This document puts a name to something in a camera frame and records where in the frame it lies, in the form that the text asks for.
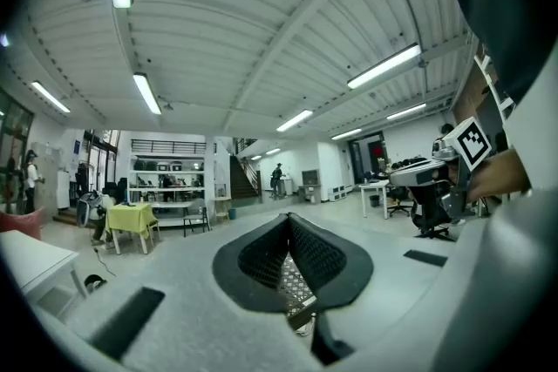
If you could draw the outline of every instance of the white corrugated ceiling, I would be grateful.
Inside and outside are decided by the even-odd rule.
[[[239,137],[273,137],[304,108],[314,117],[284,137],[377,125],[423,99],[443,110],[473,54],[456,0],[134,0],[118,13],[112,0],[24,0],[8,32],[3,85],[28,94],[40,80],[71,114],[27,98],[67,125]],[[441,51],[349,92],[350,78],[415,42]],[[172,106],[160,118],[134,70]]]

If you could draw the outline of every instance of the yellow tablecloth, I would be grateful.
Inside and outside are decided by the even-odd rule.
[[[156,220],[149,203],[139,203],[135,206],[117,205],[107,210],[105,228],[108,233],[112,229],[140,233],[146,239],[149,236],[147,225]]]

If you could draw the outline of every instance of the floor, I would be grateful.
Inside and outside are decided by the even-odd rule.
[[[304,216],[310,218],[316,216],[327,220],[334,220],[341,222],[345,225],[366,227],[374,231],[392,233],[401,236],[413,237],[417,235],[418,229],[413,225],[410,218],[406,217],[403,213],[396,213],[388,220],[384,219],[384,209],[382,206],[371,208],[367,204],[368,217],[364,218],[362,215],[362,202],[360,192],[350,193],[346,199],[338,202],[328,202],[319,205],[312,205],[310,203],[296,203],[290,205],[285,201],[285,206],[279,207],[274,210],[265,209],[265,212],[260,214],[262,220],[266,221],[269,218],[276,217],[279,213],[286,212],[304,212]],[[239,218],[231,223],[225,223],[214,226],[215,231],[219,231],[220,227],[224,225],[241,225],[244,218]],[[127,234],[121,234],[119,237],[120,248],[122,255],[117,255],[114,249],[106,250],[103,246],[98,248],[98,255],[94,252],[91,246],[91,231],[86,228],[72,227],[63,223],[49,222],[44,225],[41,235],[43,241],[79,252],[80,256],[76,262],[76,269],[81,280],[84,280],[89,274],[98,274],[107,281],[116,281],[119,276],[132,274],[138,268],[143,268],[148,262],[153,259],[153,256],[145,255],[141,252],[140,240],[134,236],[132,240],[129,239]],[[187,230],[187,237],[195,237],[196,234],[201,233],[201,228],[196,228],[192,233]],[[164,229],[161,230],[161,242],[156,242],[155,250],[164,250],[165,241],[183,237],[182,229]],[[151,252],[151,242],[147,241],[147,246]],[[106,264],[106,267],[114,274],[114,276],[105,269],[101,260]],[[61,278],[60,289],[75,290],[71,277]],[[53,311],[59,304],[59,290],[57,296],[47,296],[44,300],[44,305],[47,310]],[[74,305],[79,305],[80,299],[77,299]]]

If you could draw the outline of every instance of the black pants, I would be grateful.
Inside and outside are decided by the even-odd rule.
[[[25,189],[25,195],[27,196],[27,203],[25,204],[25,213],[31,214],[35,211],[35,188],[28,187]]]
[[[105,221],[106,221],[106,216],[99,220],[92,220],[92,222],[95,224],[95,232],[93,233],[93,239],[95,240],[101,239],[101,236],[103,235],[103,231],[105,231]],[[112,233],[107,233],[105,240],[107,242],[111,242]]]

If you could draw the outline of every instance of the railing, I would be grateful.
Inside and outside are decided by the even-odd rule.
[[[257,141],[257,139],[237,139],[236,140],[236,154],[238,155],[244,149],[253,145],[256,141]]]
[[[206,151],[205,143],[189,141],[159,141],[151,139],[133,139],[132,152],[176,153],[179,155],[203,155]]]
[[[262,195],[262,178],[260,176],[260,171],[255,171],[247,159],[241,160],[241,166],[250,182],[250,185],[252,185],[254,190],[258,192],[258,195]]]

